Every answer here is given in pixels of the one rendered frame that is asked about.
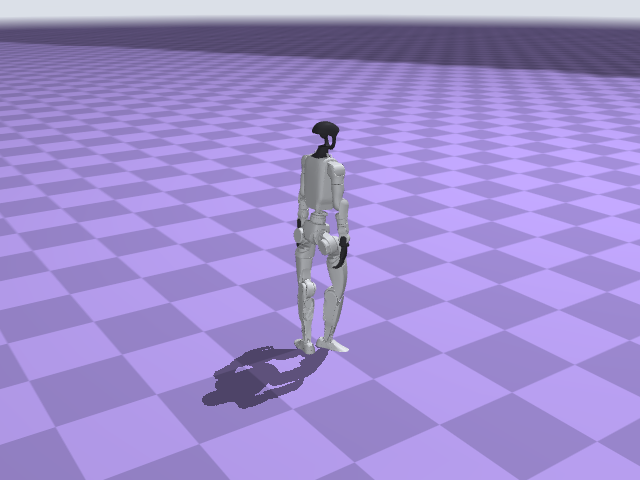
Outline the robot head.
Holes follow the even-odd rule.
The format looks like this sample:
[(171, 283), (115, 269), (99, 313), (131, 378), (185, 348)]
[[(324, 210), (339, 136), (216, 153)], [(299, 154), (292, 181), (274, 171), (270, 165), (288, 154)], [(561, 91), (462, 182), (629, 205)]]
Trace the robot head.
[[(319, 134), (321, 138), (324, 138), (325, 144), (319, 145), (317, 151), (311, 156), (318, 159), (327, 157), (326, 153), (328, 153), (328, 149), (332, 150), (335, 147), (336, 136), (339, 133), (339, 128), (331, 122), (322, 121), (313, 127), (312, 132)], [(328, 135), (332, 137), (331, 146), (328, 141)]]

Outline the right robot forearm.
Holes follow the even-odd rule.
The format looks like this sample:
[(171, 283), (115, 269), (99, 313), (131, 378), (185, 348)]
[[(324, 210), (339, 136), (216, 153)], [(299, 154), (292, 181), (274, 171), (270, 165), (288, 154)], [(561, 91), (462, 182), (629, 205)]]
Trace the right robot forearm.
[(339, 242), (342, 236), (345, 236), (347, 241), (346, 244), (350, 241), (349, 235), (349, 226), (348, 226), (348, 207), (349, 203), (347, 200), (341, 200), (339, 204), (339, 213), (335, 214), (335, 218), (337, 220), (337, 229), (339, 233)]

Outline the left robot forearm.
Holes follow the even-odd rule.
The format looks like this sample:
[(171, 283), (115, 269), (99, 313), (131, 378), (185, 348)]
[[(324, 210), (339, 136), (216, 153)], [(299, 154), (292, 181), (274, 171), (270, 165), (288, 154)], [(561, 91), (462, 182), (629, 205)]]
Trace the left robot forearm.
[(304, 225), (305, 220), (308, 220), (308, 216), (309, 216), (309, 207), (306, 206), (306, 202), (305, 202), (305, 197), (302, 197), (300, 195), (300, 191), (299, 191), (299, 195), (298, 195), (298, 203), (299, 203), (299, 210), (298, 210), (298, 219), (301, 220), (301, 226)]

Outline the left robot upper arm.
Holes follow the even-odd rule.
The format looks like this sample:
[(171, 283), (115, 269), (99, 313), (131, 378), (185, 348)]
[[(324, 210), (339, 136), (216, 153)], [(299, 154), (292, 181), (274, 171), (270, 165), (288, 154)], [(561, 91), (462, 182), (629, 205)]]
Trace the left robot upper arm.
[(307, 156), (308, 155), (304, 155), (302, 157), (302, 159), (301, 159), (302, 171), (301, 171), (301, 178), (300, 178), (300, 181), (301, 181), (301, 184), (300, 184), (300, 195), (302, 197), (305, 197), (305, 195), (304, 195), (304, 171), (305, 171), (305, 160), (306, 160)]

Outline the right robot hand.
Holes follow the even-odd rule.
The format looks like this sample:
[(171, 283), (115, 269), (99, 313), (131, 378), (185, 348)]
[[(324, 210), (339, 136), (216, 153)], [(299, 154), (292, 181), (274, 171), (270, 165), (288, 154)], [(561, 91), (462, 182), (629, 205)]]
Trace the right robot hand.
[(333, 266), (333, 268), (335, 268), (335, 269), (337, 269), (337, 268), (339, 268), (339, 267), (341, 267), (343, 265), (344, 260), (345, 260), (345, 258), (347, 256), (347, 247), (349, 246), (349, 243), (346, 244), (346, 241), (347, 241), (347, 239), (346, 239), (345, 236), (342, 236), (340, 238), (340, 243), (339, 243), (339, 246), (341, 246), (340, 260), (339, 260), (339, 263), (338, 263), (337, 266)]

